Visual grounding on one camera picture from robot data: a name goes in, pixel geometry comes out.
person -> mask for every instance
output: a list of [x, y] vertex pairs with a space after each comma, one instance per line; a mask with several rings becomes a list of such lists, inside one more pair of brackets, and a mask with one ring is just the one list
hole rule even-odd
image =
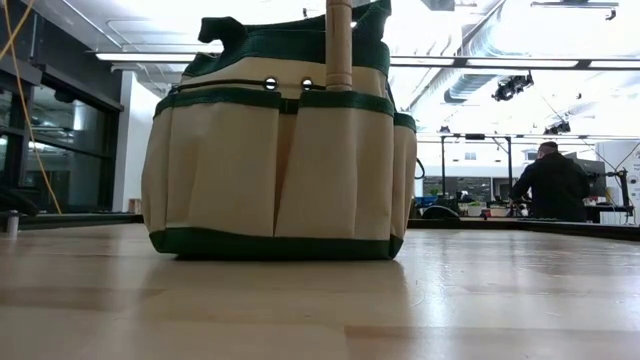
[[589, 196], [589, 180], [582, 168], [558, 152], [558, 144], [545, 142], [538, 159], [522, 173], [511, 190], [511, 201], [522, 198], [531, 188], [532, 217], [585, 222], [583, 200]]

wooden table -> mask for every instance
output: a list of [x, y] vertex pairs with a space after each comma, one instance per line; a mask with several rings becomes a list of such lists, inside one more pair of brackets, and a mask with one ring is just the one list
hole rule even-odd
[[638, 359], [640, 247], [411, 231], [397, 262], [182, 262], [139, 225], [0, 239], [0, 359]]

ceiling light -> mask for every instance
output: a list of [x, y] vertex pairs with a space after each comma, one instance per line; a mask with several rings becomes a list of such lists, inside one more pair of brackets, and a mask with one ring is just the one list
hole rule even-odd
[[593, 68], [625, 68], [625, 69], [640, 69], [640, 62], [637, 59], [632, 61], [625, 60], [596, 60], [589, 64], [589, 67]]
[[135, 63], [184, 63], [193, 61], [195, 56], [188, 53], [96, 53], [103, 61]]
[[392, 56], [391, 66], [406, 66], [406, 65], [419, 65], [419, 66], [451, 66], [453, 65], [453, 58], [439, 58], [439, 57], [416, 57], [416, 56]]
[[552, 60], [552, 59], [509, 59], [509, 58], [495, 58], [495, 59], [469, 59], [467, 61], [468, 67], [521, 67], [521, 68], [546, 68], [546, 67], [561, 67], [571, 68], [578, 64], [576, 60]]
[[574, 9], [607, 9], [620, 6], [617, 1], [534, 1], [531, 7], [574, 8]]

wooden pole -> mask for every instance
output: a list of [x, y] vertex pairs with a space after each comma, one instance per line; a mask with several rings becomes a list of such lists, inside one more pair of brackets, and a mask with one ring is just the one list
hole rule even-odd
[[327, 90], [351, 91], [351, 0], [327, 0]]

computer monitor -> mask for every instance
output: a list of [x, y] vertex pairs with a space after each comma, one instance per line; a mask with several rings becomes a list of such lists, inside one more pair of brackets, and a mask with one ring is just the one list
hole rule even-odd
[[572, 159], [589, 177], [589, 196], [607, 196], [607, 172], [602, 161]]

